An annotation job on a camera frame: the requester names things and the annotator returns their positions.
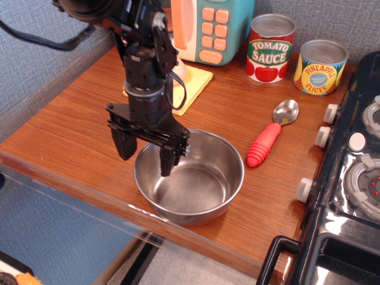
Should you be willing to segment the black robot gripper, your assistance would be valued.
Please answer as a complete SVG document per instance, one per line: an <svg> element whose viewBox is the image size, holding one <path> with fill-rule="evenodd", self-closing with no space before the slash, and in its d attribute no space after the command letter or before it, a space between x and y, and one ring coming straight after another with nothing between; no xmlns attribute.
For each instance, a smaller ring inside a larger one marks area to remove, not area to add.
<svg viewBox="0 0 380 285"><path fill-rule="evenodd" d="M137 139L160 149L161 175L170 175L181 156L189 154L190 131L173 116L173 87L152 90L126 87L129 103L108 103L108 124L119 156L129 160L137 150Z"/></svg>

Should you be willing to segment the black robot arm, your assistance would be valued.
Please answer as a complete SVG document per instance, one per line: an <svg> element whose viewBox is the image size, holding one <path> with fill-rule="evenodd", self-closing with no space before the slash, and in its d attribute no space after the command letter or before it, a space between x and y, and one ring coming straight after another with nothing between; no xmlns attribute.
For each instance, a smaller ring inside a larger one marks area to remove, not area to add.
<svg viewBox="0 0 380 285"><path fill-rule="evenodd" d="M108 124L120 157L128 160L137 139L160 147L161 175L169 176L189 151L190 132L174 117L184 106L173 102L173 72L178 51L168 32L168 19L159 1L54 1L72 18L114 33L125 68L127 104L109 103Z"/></svg>

